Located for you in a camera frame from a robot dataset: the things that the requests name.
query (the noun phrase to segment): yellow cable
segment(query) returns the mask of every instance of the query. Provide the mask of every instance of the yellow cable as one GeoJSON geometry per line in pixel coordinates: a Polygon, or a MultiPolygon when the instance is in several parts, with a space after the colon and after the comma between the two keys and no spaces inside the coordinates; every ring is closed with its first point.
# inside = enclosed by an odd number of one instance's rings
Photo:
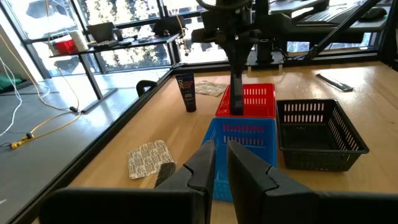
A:
{"type": "MultiPolygon", "coordinates": [[[[48,0],[45,0],[45,6],[46,6],[45,9],[46,9],[46,13],[47,13],[47,19],[49,19],[49,5],[48,5],[48,0]]],[[[0,37],[1,37],[2,41],[5,43],[5,45],[6,45],[7,49],[8,49],[8,51],[10,51],[10,53],[11,53],[11,54],[14,56],[14,58],[18,61],[19,65],[24,69],[24,71],[26,72],[27,76],[28,76],[29,79],[32,81],[32,83],[34,84],[34,86],[35,86],[35,88],[36,88],[36,92],[37,92],[37,94],[38,94],[38,96],[39,96],[41,102],[42,102],[43,104],[45,104],[45,105],[47,105],[47,106],[49,106],[49,107],[51,107],[51,108],[57,109],[57,110],[66,110],[66,109],[69,109],[69,108],[58,108],[58,107],[56,107],[56,106],[49,105],[48,103],[46,103],[46,102],[42,99],[42,97],[40,96],[40,93],[39,93],[39,89],[37,88],[37,85],[35,84],[35,81],[33,81],[33,78],[30,76],[30,74],[29,74],[29,73],[27,72],[27,70],[24,68],[24,66],[23,66],[22,63],[19,61],[19,59],[14,55],[14,53],[13,53],[12,50],[9,48],[9,46],[7,45],[7,42],[4,40],[4,38],[3,38],[3,36],[2,36],[1,34],[0,34],[0,37]]],[[[48,37],[48,39],[47,39],[47,45],[50,47],[50,32],[49,32],[49,37],[48,37]]],[[[59,70],[59,68],[57,68],[57,70],[60,72],[60,74],[61,74],[61,76],[63,77],[63,79],[68,83],[68,86],[70,87],[71,91],[72,91],[73,94],[75,95],[76,100],[77,100],[77,107],[76,107],[76,109],[78,110],[78,108],[79,108],[79,106],[80,106],[80,101],[79,101],[79,98],[77,97],[77,94],[75,93],[75,91],[73,90],[72,86],[70,85],[70,83],[68,82],[68,80],[67,80],[67,79],[65,78],[65,76],[63,75],[63,73],[59,70]]],[[[34,135],[33,135],[33,133],[34,133],[36,130],[38,130],[40,127],[42,127],[43,125],[47,124],[48,122],[50,122],[50,121],[52,121],[52,120],[54,120],[54,119],[56,119],[56,118],[59,118],[59,117],[61,117],[61,116],[63,116],[63,115],[69,114],[69,113],[73,113],[73,112],[68,111],[68,112],[66,112],[66,113],[62,113],[62,114],[56,115],[56,116],[54,116],[54,117],[52,117],[52,118],[50,118],[50,119],[44,121],[43,123],[39,124],[38,126],[36,126],[36,127],[30,132],[30,135],[32,136],[31,139],[28,139],[27,136],[26,136],[26,137],[23,137],[23,138],[22,138],[22,141],[18,141],[18,142],[12,143],[12,144],[11,144],[11,148],[12,148],[12,149],[16,149],[16,148],[18,148],[19,146],[21,146],[21,145],[23,145],[23,144],[26,144],[26,143],[28,143],[28,142],[31,142],[31,141],[35,140],[35,139],[42,138],[42,137],[47,136],[47,135],[49,135],[49,134],[52,134],[52,133],[54,133],[54,132],[56,132],[56,131],[59,131],[59,130],[61,130],[62,128],[68,126],[69,124],[72,124],[73,122],[75,122],[75,121],[76,121],[77,119],[79,119],[80,116],[81,116],[81,111],[79,111],[79,115],[76,116],[75,118],[73,118],[71,121],[67,122],[66,124],[61,125],[60,127],[56,128],[56,129],[54,129],[54,130],[52,130],[52,131],[49,131],[49,132],[47,132],[47,133],[44,133],[44,134],[41,134],[41,135],[38,135],[38,136],[34,136],[34,135]]]]}
{"type": "Polygon", "coordinates": [[[180,21],[180,18],[178,16],[177,13],[177,20],[178,20],[178,24],[180,24],[180,28],[181,28],[181,33],[182,33],[182,41],[184,42],[184,46],[185,46],[185,53],[188,53],[188,47],[187,47],[187,43],[185,42],[185,40],[183,39],[185,37],[185,31],[184,28],[182,27],[182,23],[180,21]]]}
{"type": "MultiPolygon", "coordinates": [[[[53,117],[53,118],[51,118],[51,119],[48,119],[48,120],[44,121],[43,123],[41,123],[40,125],[38,125],[38,127],[39,127],[39,126],[42,126],[43,124],[48,123],[49,121],[51,121],[51,120],[53,120],[53,119],[55,119],[55,118],[58,118],[58,117],[60,117],[60,116],[63,116],[63,115],[69,114],[69,113],[72,113],[72,112],[62,113],[62,114],[60,114],[60,115],[58,115],[58,116],[56,116],[56,117],[53,117]]],[[[13,143],[11,144],[11,149],[16,149],[16,148],[18,148],[19,146],[21,146],[21,145],[23,145],[23,144],[26,144],[26,143],[31,142],[31,141],[33,141],[33,140],[42,138],[42,137],[47,136],[47,135],[49,135],[49,134],[52,134],[52,133],[54,133],[54,132],[56,132],[56,131],[59,131],[59,130],[61,130],[62,128],[68,126],[69,124],[72,124],[73,122],[75,122],[77,119],[80,118],[80,116],[81,116],[81,112],[79,112],[79,115],[76,116],[75,118],[73,118],[73,119],[72,119],[71,121],[69,121],[68,123],[66,123],[66,124],[64,124],[64,125],[62,125],[62,126],[56,128],[56,129],[54,129],[54,130],[52,130],[52,131],[49,131],[49,132],[47,132],[47,133],[44,133],[44,134],[41,134],[41,135],[38,135],[38,136],[34,136],[32,139],[27,139],[26,137],[24,137],[24,138],[22,138],[21,141],[13,142],[13,143]]]]}

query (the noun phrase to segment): laptop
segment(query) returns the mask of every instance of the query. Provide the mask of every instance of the laptop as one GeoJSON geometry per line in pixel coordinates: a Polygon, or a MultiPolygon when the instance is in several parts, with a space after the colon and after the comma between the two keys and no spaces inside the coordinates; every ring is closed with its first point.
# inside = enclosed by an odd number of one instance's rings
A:
{"type": "Polygon", "coordinates": [[[114,28],[113,22],[87,26],[88,32],[97,43],[101,43],[105,40],[113,40],[112,29],[114,28]]]}

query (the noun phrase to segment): green cloth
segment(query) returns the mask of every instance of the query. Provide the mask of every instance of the green cloth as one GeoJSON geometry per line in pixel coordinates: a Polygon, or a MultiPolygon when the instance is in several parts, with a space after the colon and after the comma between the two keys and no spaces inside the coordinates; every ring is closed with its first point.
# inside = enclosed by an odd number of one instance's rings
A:
{"type": "MultiPolygon", "coordinates": [[[[15,84],[20,84],[22,80],[20,78],[15,78],[15,84]]],[[[10,79],[8,79],[5,73],[0,73],[0,90],[12,86],[10,79]]]]}

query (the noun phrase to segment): blue basket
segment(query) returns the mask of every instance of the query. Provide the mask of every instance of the blue basket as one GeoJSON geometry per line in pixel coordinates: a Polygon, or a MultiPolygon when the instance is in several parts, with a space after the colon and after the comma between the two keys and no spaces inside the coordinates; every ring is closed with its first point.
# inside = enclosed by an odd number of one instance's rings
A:
{"type": "Polygon", "coordinates": [[[213,118],[202,144],[214,140],[216,170],[213,198],[232,202],[227,168],[228,140],[235,140],[276,167],[276,127],[273,119],[213,118]]]}

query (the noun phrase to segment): plastic basket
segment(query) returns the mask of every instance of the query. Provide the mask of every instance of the plastic basket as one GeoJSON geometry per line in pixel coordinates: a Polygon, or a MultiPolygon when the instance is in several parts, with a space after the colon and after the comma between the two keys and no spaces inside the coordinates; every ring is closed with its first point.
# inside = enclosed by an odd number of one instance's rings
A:
{"type": "Polygon", "coordinates": [[[347,171],[369,152],[336,100],[277,101],[277,113],[289,169],[347,171]]]}
{"type": "Polygon", "coordinates": [[[57,46],[60,54],[71,54],[77,52],[77,48],[75,42],[73,40],[65,40],[61,42],[56,42],[55,46],[57,46]]]}
{"type": "MultiPolygon", "coordinates": [[[[229,113],[228,85],[218,106],[217,117],[241,118],[229,113]]],[[[270,83],[243,85],[243,116],[245,118],[275,118],[275,86],[270,83]]]]}
{"type": "Polygon", "coordinates": [[[276,166],[276,128],[273,119],[214,118],[205,138],[214,140],[216,170],[213,198],[232,202],[228,183],[227,142],[235,140],[268,163],[276,166]]]}

